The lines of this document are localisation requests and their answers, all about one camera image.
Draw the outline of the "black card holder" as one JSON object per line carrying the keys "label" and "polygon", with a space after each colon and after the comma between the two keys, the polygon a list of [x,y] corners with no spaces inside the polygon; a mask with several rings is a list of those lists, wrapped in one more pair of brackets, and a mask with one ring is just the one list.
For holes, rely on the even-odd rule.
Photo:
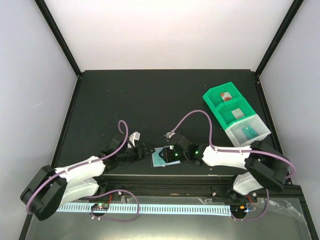
{"label": "black card holder", "polygon": [[180,160],[166,162],[165,157],[160,155],[160,152],[163,150],[163,148],[164,147],[156,147],[154,149],[154,153],[151,155],[151,166],[153,168],[173,166],[181,163]]}

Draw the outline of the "teal credit card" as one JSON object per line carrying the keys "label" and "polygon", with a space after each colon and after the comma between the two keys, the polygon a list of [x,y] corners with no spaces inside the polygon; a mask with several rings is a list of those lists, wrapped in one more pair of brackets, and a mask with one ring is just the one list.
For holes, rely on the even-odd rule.
{"label": "teal credit card", "polygon": [[166,162],[159,155],[162,150],[162,147],[157,147],[155,148],[154,153],[151,155],[152,165],[154,168],[166,166]]}

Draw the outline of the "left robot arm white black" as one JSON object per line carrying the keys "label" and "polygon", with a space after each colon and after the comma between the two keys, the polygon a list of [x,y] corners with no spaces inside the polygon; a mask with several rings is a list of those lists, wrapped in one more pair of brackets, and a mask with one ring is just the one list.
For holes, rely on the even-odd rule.
{"label": "left robot arm white black", "polygon": [[25,204],[27,214],[40,221],[46,220],[60,206],[74,200],[103,199],[108,188],[97,182],[96,177],[113,170],[120,162],[134,163],[154,152],[154,148],[136,138],[121,140],[115,137],[97,156],[65,167],[43,166],[22,191],[20,200]]}

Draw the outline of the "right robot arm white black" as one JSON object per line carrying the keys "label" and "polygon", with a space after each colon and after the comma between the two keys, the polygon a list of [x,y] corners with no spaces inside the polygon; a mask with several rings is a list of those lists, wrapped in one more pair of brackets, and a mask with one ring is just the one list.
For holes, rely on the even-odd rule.
{"label": "right robot arm white black", "polygon": [[167,165],[190,162],[244,170],[243,174],[233,176],[226,188],[213,191],[216,197],[228,202],[244,202],[249,194],[260,189],[281,192],[288,178],[290,161],[262,141],[243,147],[212,147],[208,143],[192,143],[183,135],[175,134],[168,143],[155,150],[152,160]]}

